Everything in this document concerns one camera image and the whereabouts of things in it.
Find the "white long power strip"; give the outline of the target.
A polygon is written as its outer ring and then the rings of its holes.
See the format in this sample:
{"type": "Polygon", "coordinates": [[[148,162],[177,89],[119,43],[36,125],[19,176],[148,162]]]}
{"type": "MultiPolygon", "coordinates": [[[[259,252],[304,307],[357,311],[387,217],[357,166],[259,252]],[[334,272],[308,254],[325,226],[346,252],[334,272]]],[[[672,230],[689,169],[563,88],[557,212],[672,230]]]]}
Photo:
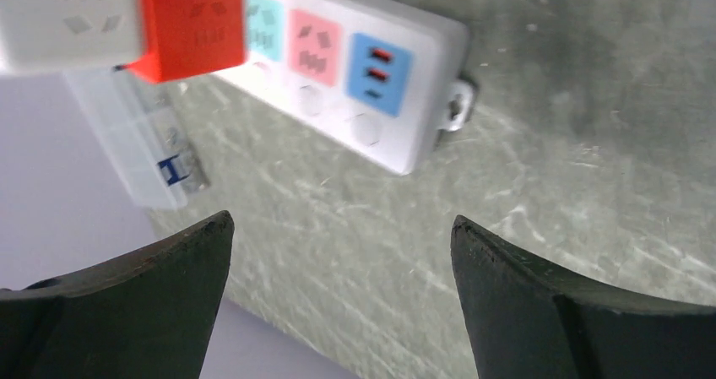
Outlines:
{"type": "Polygon", "coordinates": [[[394,0],[244,0],[247,61],[217,72],[396,175],[464,124],[469,28],[394,0]]]}

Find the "red cube adapter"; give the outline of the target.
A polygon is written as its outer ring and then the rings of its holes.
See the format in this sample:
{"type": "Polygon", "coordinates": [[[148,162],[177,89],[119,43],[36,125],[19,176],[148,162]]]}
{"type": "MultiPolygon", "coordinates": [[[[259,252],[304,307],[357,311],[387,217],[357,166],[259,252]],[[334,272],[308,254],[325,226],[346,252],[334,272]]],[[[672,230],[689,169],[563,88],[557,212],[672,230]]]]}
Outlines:
{"type": "Polygon", "coordinates": [[[162,83],[242,65],[244,0],[139,0],[146,51],[127,68],[162,83]]]}

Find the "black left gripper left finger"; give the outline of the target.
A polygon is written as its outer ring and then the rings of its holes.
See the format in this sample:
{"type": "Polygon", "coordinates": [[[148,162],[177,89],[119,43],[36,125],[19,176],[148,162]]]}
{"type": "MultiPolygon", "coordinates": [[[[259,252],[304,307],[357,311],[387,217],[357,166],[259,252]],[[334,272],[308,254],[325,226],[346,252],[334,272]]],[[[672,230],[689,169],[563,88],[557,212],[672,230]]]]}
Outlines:
{"type": "Polygon", "coordinates": [[[2,290],[2,377],[199,377],[234,229],[220,211],[103,263],[2,290]]]}

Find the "white cube adapter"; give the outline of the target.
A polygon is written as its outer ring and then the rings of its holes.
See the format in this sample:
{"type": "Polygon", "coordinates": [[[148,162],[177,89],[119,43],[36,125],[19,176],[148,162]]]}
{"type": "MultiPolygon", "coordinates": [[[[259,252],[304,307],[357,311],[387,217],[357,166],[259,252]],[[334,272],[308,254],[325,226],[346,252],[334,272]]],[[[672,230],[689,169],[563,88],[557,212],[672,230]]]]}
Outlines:
{"type": "Polygon", "coordinates": [[[1,75],[112,67],[145,51],[139,0],[1,0],[1,75]]]}

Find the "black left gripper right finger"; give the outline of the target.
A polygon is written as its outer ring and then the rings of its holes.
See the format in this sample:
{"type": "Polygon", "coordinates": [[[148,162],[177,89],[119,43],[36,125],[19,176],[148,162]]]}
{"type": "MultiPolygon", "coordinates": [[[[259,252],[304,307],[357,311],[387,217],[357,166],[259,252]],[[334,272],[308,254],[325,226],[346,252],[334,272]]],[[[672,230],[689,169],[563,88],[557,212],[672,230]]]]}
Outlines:
{"type": "Polygon", "coordinates": [[[481,378],[712,378],[715,310],[573,272],[458,216],[458,297],[481,378]]]}

